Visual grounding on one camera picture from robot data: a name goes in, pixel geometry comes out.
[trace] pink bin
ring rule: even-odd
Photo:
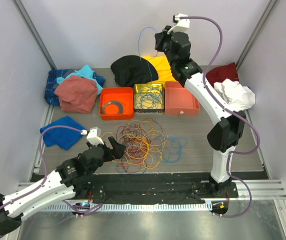
[[[165,83],[165,114],[190,115],[199,113],[198,100],[177,81]]]

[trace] shiny floor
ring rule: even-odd
[[[227,213],[240,213],[247,204],[232,201]],[[247,214],[230,219],[208,211],[107,212],[59,224],[70,216],[68,212],[39,212],[23,223],[18,240],[286,239],[272,200],[255,200]]]
[[[95,70],[98,75],[106,78],[104,87],[117,87],[114,81],[114,74],[109,68],[98,68]],[[99,97],[96,99],[95,106],[91,113],[68,113],[62,112],[60,107],[54,108],[52,121],[59,118],[70,116],[75,121],[80,123],[86,129],[92,127],[100,127],[102,133],[113,132],[119,126],[123,126],[130,122],[130,120],[122,121],[103,121],[99,115]],[[207,134],[212,129],[212,122],[207,112],[201,107],[198,116],[176,116],[164,115],[161,113],[153,114],[135,114],[133,120],[143,120],[145,118],[153,118],[163,128],[163,133],[169,137],[185,137],[188,139],[188,144],[182,150],[181,160],[176,163],[162,162],[155,169],[149,169],[147,173],[180,173],[180,172],[209,172],[212,168],[213,152],[211,146],[207,142]],[[248,151],[255,146],[253,136],[248,126],[245,126],[243,137],[237,146],[238,151]],[[82,153],[87,149],[86,139],[83,137],[68,151],[59,148],[57,145],[47,147],[44,152],[49,171],[54,170],[63,161],[76,157],[78,153]],[[177,156],[173,156],[170,161],[176,160]],[[116,174],[117,163],[108,163],[100,167],[96,173],[98,174]],[[257,152],[251,155],[234,155],[232,161],[232,171],[246,172],[246,171],[262,171],[262,164]],[[41,167],[39,174],[44,174]]]

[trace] red cloth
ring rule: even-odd
[[[62,111],[88,114],[91,112],[97,96],[96,82],[72,75],[55,90]]]
[[[213,68],[206,74],[208,82],[214,87],[214,83],[222,83],[225,79],[230,79],[231,81],[238,81],[238,74],[236,70],[236,64],[234,62]]]

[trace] yellow cloth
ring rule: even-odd
[[[173,78],[171,67],[167,61],[167,58],[165,56],[145,56],[144,59],[148,60],[156,69],[158,73],[158,80],[153,81],[154,84],[163,84],[165,87],[165,82],[174,82],[176,81],[175,78]]]

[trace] white cloth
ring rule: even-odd
[[[255,103],[255,94],[237,81],[225,79],[222,83],[214,83],[214,89],[224,101],[239,110],[251,108]]]

